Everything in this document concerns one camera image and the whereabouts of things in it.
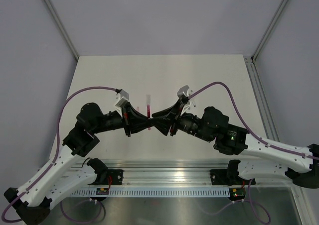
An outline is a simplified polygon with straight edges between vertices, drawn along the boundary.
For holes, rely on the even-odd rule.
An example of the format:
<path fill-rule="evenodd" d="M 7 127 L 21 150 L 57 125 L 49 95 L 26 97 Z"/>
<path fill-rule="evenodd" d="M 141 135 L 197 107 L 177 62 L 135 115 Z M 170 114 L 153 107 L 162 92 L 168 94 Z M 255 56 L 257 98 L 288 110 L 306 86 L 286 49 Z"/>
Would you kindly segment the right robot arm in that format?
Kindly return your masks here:
<path fill-rule="evenodd" d="M 319 187 L 319 147 L 286 145 L 264 139 L 250 130 L 229 123 L 229 117 L 215 107 L 206 107 L 202 117 L 187 113 L 189 105 L 179 100 L 172 107 L 152 115 L 154 127 L 164 135 L 179 130 L 206 142 L 224 155 L 261 158 L 260 163 L 233 159 L 225 169 L 210 170 L 212 185 L 242 185 L 257 178 L 290 180 L 308 189 Z"/>

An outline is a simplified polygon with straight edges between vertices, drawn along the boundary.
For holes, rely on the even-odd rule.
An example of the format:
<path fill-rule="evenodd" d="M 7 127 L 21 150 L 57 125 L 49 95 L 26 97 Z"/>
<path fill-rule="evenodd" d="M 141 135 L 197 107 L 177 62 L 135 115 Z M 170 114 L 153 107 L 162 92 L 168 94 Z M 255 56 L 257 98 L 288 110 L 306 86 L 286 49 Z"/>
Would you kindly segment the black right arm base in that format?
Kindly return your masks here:
<path fill-rule="evenodd" d="M 249 179 L 243 179 L 239 176 L 240 160 L 230 160 L 226 169 L 211 169 L 210 180 L 213 186 L 234 186 L 248 185 Z"/>

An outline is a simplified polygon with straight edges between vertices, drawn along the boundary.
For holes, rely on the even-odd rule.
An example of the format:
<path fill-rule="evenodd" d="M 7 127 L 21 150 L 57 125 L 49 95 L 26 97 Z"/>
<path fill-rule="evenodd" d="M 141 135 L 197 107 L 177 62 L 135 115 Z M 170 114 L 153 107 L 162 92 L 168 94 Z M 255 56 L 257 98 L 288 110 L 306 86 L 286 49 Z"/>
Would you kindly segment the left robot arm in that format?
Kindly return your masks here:
<path fill-rule="evenodd" d="M 75 175 L 61 177 L 100 142 L 98 133 L 124 129 L 127 136 L 150 127 L 151 119 L 124 103 L 121 111 L 102 113 L 96 103 L 85 104 L 75 127 L 58 146 L 58 152 L 28 182 L 8 188 L 4 197 L 27 225 L 38 225 L 51 210 L 77 189 L 109 181 L 108 167 L 98 158 L 90 159 Z"/>

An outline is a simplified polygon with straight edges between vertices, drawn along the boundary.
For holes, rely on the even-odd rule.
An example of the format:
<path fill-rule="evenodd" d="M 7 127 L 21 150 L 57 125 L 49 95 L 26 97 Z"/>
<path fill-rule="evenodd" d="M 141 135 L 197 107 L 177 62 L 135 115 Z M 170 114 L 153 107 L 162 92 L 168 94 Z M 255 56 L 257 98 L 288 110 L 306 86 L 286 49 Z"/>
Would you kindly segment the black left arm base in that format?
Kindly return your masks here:
<path fill-rule="evenodd" d="M 95 180 L 89 185 L 122 185 L 124 173 L 122 169 L 109 169 L 98 158 L 90 158 L 86 165 L 92 167 L 96 174 Z"/>

